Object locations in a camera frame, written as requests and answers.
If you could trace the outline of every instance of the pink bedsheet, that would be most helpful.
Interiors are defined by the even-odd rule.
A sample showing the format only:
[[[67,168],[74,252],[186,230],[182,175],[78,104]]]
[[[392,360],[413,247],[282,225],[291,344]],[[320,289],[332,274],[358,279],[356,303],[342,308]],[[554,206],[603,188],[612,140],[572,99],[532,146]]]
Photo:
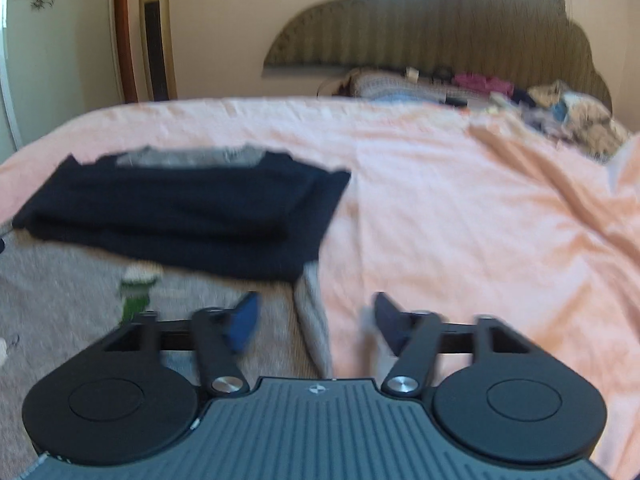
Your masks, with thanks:
[[[640,145],[607,168],[506,114],[353,100],[203,100],[83,116],[0,166],[0,221],[69,153],[288,150],[353,179],[322,244],[338,376],[367,374],[362,307],[388,292],[453,322],[494,314],[588,378],[609,409],[593,459],[640,472]]]

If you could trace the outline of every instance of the gray cloth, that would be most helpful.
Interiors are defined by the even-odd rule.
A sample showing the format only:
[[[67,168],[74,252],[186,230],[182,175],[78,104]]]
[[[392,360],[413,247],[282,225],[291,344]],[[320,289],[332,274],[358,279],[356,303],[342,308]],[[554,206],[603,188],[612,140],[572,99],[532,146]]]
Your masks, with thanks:
[[[129,152],[116,159],[117,166],[142,168],[212,168],[229,166],[250,168],[264,157],[264,150],[255,146],[242,148],[202,148],[199,150],[156,150],[150,146]]]
[[[25,232],[2,238],[0,338],[8,348],[0,367],[0,478],[6,479],[35,458],[20,419],[25,395],[44,375],[116,327],[122,316],[119,286],[133,262],[99,250],[39,242]],[[206,306],[231,307],[248,290],[259,292],[262,301],[257,331],[239,362],[247,380],[330,377],[316,262],[305,267],[295,287],[164,269],[150,291],[150,308],[161,319],[183,319]],[[164,357],[168,366],[196,382],[190,354]]]

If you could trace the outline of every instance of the metal pivot cap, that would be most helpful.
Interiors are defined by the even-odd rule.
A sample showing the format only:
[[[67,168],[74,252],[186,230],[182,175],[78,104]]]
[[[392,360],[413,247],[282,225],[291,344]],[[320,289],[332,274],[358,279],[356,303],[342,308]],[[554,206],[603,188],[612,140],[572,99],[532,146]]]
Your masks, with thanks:
[[[418,387],[418,381],[416,381],[414,378],[411,378],[411,377],[398,375],[390,378],[386,382],[386,386],[388,386],[389,389],[395,392],[398,392],[401,394],[408,394],[414,391]]]
[[[244,386],[244,381],[233,376],[218,377],[211,383],[211,387],[223,394],[232,394]]]

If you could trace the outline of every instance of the headboard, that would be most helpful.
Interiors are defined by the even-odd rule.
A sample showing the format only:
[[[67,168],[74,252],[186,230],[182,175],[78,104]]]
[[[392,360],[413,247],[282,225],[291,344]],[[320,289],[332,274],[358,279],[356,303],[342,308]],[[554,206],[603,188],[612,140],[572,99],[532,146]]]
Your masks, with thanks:
[[[564,0],[332,0],[277,36],[265,67],[343,66],[497,76],[517,87],[562,79],[611,109],[584,31]]]

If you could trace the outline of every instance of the black disc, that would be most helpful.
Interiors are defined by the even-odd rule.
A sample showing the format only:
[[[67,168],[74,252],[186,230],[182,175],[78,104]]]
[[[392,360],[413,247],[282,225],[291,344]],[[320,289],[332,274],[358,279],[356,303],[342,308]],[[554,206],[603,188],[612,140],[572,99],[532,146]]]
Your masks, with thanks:
[[[452,374],[436,389],[433,412],[463,447],[529,465],[588,456],[607,416],[586,380],[553,358],[529,354]]]
[[[197,408],[194,387],[180,374],[135,352],[104,352],[71,360],[38,382],[22,420],[39,451],[115,465],[170,445],[189,429]]]

